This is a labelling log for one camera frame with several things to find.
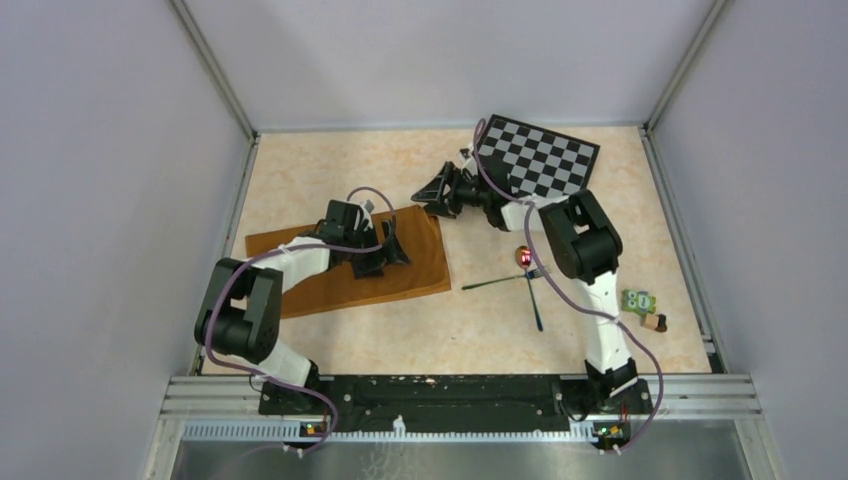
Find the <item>table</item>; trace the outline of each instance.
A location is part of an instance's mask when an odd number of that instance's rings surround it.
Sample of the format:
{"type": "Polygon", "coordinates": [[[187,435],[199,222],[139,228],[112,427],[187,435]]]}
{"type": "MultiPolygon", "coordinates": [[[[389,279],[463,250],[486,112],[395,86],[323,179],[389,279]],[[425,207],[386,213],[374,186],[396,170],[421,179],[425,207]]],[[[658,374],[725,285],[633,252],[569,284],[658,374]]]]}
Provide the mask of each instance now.
{"type": "MultiPolygon", "coordinates": [[[[647,290],[668,316],[668,332],[623,321],[666,372],[709,372],[686,290],[636,127],[556,128],[601,146],[589,188],[624,245],[619,289],[647,290]]],[[[327,201],[360,185],[383,191],[396,208],[469,143],[468,129],[263,134],[247,191],[234,258],[246,235],[314,223],[327,201]]],[[[377,211],[384,209],[371,197],[377,211]]],[[[462,285],[520,273],[514,250],[523,233],[488,225],[478,209],[440,219],[452,290],[427,297],[282,320],[280,336],[327,374],[509,374],[584,372],[585,317],[563,303],[543,279],[534,291],[545,324],[536,329],[524,280],[475,290],[462,285]]],[[[542,261],[578,303],[586,302],[555,268],[543,233],[534,234],[542,261]]],[[[631,345],[640,372],[655,369],[631,345]]],[[[206,362],[204,373],[221,373],[206,362]]]]}

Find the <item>spoon head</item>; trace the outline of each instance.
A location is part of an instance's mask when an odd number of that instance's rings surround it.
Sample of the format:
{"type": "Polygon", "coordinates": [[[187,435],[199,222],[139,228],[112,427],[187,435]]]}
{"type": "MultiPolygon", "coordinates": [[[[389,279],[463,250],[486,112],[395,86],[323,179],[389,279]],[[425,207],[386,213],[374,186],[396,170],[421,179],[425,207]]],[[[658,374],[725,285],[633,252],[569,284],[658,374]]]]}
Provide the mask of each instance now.
{"type": "Polygon", "coordinates": [[[515,263],[517,263],[522,270],[530,268],[530,264],[533,263],[533,258],[530,256],[530,249],[524,245],[516,248],[515,263]]]}

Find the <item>brown cloth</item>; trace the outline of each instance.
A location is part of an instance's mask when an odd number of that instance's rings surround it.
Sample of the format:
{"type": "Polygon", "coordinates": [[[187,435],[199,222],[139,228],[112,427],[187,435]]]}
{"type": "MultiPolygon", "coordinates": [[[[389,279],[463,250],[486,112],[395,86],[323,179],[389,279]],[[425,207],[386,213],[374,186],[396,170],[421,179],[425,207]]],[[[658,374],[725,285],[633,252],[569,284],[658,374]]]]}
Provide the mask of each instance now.
{"type": "MultiPolygon", "coordinates": [[[[439,221],[417,205],[397,210],[396,214],[398,240],[411,265],[389,265],[383,268],[383,277],[355,280],[350,263],[344,262],[328,272],[307,278],[286,292],[281,317],[393,302],[450,290],[450,273],[439,221]]],[[[383,241],[380,222],[390,220],[391,214],[378,213],[372,219],[380,241],[383,241]]],[[[314,227],[305,225],[249,235],[245,238],[247,255],[253,257],[277,248],[314,227]]]]}

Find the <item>gray floor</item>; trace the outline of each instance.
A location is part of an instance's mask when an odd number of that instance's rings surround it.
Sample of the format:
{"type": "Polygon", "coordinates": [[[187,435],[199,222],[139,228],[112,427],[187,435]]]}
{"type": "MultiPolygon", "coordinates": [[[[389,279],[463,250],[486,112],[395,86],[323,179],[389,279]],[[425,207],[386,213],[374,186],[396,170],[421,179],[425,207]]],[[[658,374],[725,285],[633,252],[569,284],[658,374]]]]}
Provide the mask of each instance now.
{"type": "Polygon", "coordinates": [[[569,444],[329,444],[298,460],[258,446],[184,442],[174,480],[206,479],[749,479],[733,422],[655,423],[621,457],[574,453],[569,444]]]}

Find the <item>white wall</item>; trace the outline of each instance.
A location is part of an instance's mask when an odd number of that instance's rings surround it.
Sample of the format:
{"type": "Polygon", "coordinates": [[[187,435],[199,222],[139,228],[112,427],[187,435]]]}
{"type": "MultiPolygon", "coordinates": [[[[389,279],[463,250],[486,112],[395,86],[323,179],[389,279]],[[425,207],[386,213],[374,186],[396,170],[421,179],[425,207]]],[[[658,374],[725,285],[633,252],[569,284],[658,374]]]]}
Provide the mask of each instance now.
{"type": "Polygon", "coordinates": [[[642,122],[711,0],[189,0],[259,130],[642,122]]]}
{"type": "Polygon", "coordinates": [[[736,2],[658,131],[729,363],[798,479],[845,478],[846,18],[736,2]]]}
{"type": "Polygon", "coordinates": [[[0,478],[137,478],[246,142],[161,0],[6,0],[0,64],[0,478]]]}

